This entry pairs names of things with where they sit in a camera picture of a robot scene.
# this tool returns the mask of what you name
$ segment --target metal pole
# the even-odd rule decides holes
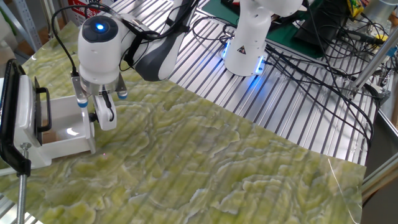
[[[381,46],[366,68],[359,74],[358,78],[351,84],[354,91],[362,89],[373,73],[379,68],[386,57],[387,52],[398,43],[398,29],[395,29],[386,42]]]
[[[22,155],[28,159],[29,153],[28,148],[32,147],[30,143],[22,143]],[[26,202],[26,181],[27,175],[19,176],[19,194],[18,194],[18,206],[17,206],[17,224],[25,223],[25,202]]]

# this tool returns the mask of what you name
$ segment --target white plastic holder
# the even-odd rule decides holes
[[[26,83],[26,80],[21,78],[20,85],[24,85]],[[29,92],[32,93],[32,91],[24,89],[23,92],[24,93],[21,93],[20,91],[19,93],[16,130],[14,136],[14,145],[17,146],[19,150],[22,150],[18,147],[21,145],[22,141],[27,142],[27,139],[31,139],[31,122],[32,118],[34,118],[34,114],[32,114],[32,111],[30,110],[30,108],[34,108],[30,107],[31,105],[29,103],[31,101],[21,100],[24,95],[26,96]],[[50,102],[52,129],[49,134],[53,134],[54,141],[43,143],[42,146],[38,144],[38,141],[29,141],[32,143],[32,147],[29,149],[29,159],[32,161],[32,169],[49,166],[54,158],[86,151],[90,151],[92,154],[96,152],[94,125],[90,122],[87,108],[80,108],[76,104],[75,96],[57,98]],[[41,102],[41,107],[43,119],[47,117],[47,104],[45,101]],[[15,173],[15,170],[12,168],[0,170],[0,176],[13,173]]]

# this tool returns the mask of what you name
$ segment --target black handle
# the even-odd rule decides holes
[[[14,146],[14,131],[17,117],[19,80],[25,74],[15,59],[7,62],[1,94],[0,156],[19,175],[30,176],[30,160],[26,159]]]
[[[51,119],[51,104],[50,104],[50,93],[49,93],[49,89],[47,89],[46,87],[40,87],[40,88],[36,88],[36,93],[40,94],[40,93],[45,93],[46,95],[46,101],[47,101],[47,120],[49,121],[47,123],[46,126],[38,126],[37,127],[37,131],[40,133],[43,133],[45,131],[50,131],[51,127],[52,127],[52,119]]]

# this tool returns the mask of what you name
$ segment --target screw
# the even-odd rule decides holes
[[[31,143],[28,143],[28,142],[25,142],[25,143],[22,143],[22,144],[20,145],[20,147],[21,147],[22,149],[29,149],[30,147],[32,147],[32,144],[31,144]]]

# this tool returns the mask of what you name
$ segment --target green mat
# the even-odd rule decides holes
[[[316,9],[320,5],[320,3],[322,3],[322,1],[323,0],[314,1],[314,3],[311,5],[311,8]],[[236,15],[232,10],[224,6],[220,0],[210,0],[205,6],[202,7],[202,10],[214,16],[225,19],[232,24],[235,24],[236,21],[239,19],[239,16]],[[308,15],[305,12],[300,13],[301,19],[306,19],[307,17]],[[322,57],[322,52],[314,49],[311,45],[293,39],[293,36],[296,34],[297,31],[298,28],[296,28],[293,24],[289,24],[277,30],[269,32],[267,39],[273,40],[286,47],[290,47],[291,49],[294,49],[312,58]]]

